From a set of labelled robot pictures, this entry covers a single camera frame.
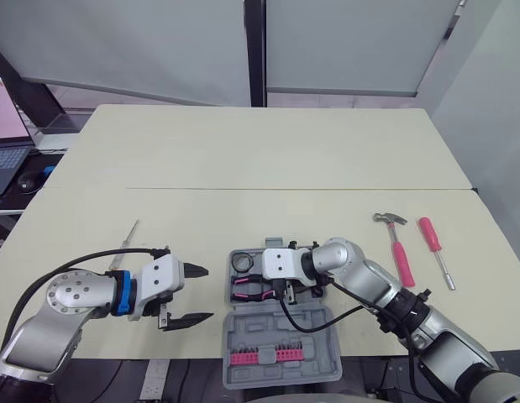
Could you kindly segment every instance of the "table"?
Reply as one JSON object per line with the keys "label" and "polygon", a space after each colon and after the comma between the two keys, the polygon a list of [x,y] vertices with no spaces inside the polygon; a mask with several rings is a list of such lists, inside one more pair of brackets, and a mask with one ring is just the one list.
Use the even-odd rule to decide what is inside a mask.
{"label": "table", "polygon": [[470,189],[422,109],[102,105],[47,187]]}
{"label": "table", "polygon": [[[232,249],[260,247],[265,237],[323,243],[342,236],[395,274],[386,226],[374,212],[393,211],[408,220],[398,227],[418,287],[433,291],[436,306],[490,350],[520,349],[520,263],[473,191],[220,191],[170,189],[45,188],[0,251],[0,340],[7,313],[26,285],[66,261],[118,247],[134,220],[132,247],[171,246],[181,260],[210,275],[186,281],[171,303],[173,317],[212,311],[187,330],[160,332],[154,318],[130,323],[109,317],[90,321],[76,351],[79,358],[216,358],[222,354],[227,258]],[[449,291],[416,220],[429,216],[444,246],[457,291]],[[147,257],[128,255],[122,268],[137,271]],[[110,258],[83,264],[103,272]],[[44,298],[38,293],[23,318]],[[336,290],[325,304],[334,315],[355,306]],[[338,326],[343,355],[405,354],[393,335],[379,330],[372,315],[355,313]]]}

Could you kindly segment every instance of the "pliers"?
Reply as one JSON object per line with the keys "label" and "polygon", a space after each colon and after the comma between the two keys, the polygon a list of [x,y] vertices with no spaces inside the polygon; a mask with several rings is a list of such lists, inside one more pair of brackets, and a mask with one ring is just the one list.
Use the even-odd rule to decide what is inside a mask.
{"label": "pliers", "polygon": [[[240,284],[249,284],[249,283],[257,283],[257,284],[267,284],[272,286],[272,280],[264,279],[262,275],[246,275],[244,277],[234,277],[232,279],[233,285]],[[234,292],[232,294],[232,300],[234,301],[243,301],[243,302],[262,302],[269,299],[275,298],[275,290],[268,290],[265,292],[261,292],[260,294],[244,294],[242,292]]]}

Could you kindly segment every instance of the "hammer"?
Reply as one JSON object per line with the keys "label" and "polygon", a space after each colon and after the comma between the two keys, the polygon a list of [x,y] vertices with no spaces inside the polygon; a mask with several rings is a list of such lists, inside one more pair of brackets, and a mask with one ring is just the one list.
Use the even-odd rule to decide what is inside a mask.
{"label": "hammer", "polygon": [[394,254],[397,271],[400,275],[403,286],[414,287],[414,279],[411,274],[411,269],[409,268],[407,256],[405,255],[405,249],[403,248],[402,243],[397,240],[396,230],[394,229],[395,222],[401,225],[405,225],[407,220],[390,212],[385,212],[384,214],[377,212],[374,214],[373,218],[374,221],[385,222],[386,226],[388,227],[388,233],[391,235],[392,241],[392,253]]}

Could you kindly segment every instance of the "screwdriver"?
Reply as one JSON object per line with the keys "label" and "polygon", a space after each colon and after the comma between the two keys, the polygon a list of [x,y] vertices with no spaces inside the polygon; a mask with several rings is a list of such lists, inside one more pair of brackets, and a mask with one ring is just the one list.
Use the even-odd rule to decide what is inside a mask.
{"label": "screwdriver", "polygon": [[420,225],[420,229],[422,230],[422,235],[424,236],[424,239],[426,239],[426,242],[428,243],[429,249],[435,253],[435,256],[437,256],[437,260],[439,261],[439,265],[441,266],[441,270],[443,271],[443,277],[446,280],[448,288],[450,290],[455,290],[455,285],[454,281],[452,280],[452,276],[448,272],[448,269],[446,269],[446,264],[444,264],[443,257],[439,252],[439,250],[442,250],[443,247],[439,243],[439,238],[437,237],[437,234],[433,229],[433,224],[431,223],[431,220],[427,217],[422,217],[418,220],[418,224]]}
{"label": "screwdriver", "polygon": [[[131,228],[131,232],[127,236],[127,238],[122,242],[122,246],[120,246],[120,249],[125,249],[129,247],[129,244],[131,242],[131,238],[133,237],[134,231],[136,231],[136,228],[139,225],[140,220],[136,220],[136,222],[133,225],[133,228]],[[119,266],[121,265],[123,260],[123,254],[117,254],[114,256],[114,259],[112,259],[112,262],[110,262],[110,266],[108,266],[109,270],[118,270]]]}

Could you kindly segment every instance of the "black pole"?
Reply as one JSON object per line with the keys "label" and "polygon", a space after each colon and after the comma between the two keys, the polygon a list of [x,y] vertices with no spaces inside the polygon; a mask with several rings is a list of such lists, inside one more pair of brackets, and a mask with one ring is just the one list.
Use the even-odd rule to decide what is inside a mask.
{"label": "black pole", "polygon": [[265,0],[244,0],[251,107],[267,107],[265,7]]}
{"label": "black pole", "polygon": [[45,84],[25,81],[1,53],[0,76],[13,100],[37,127],[45,128],[65,113]]}

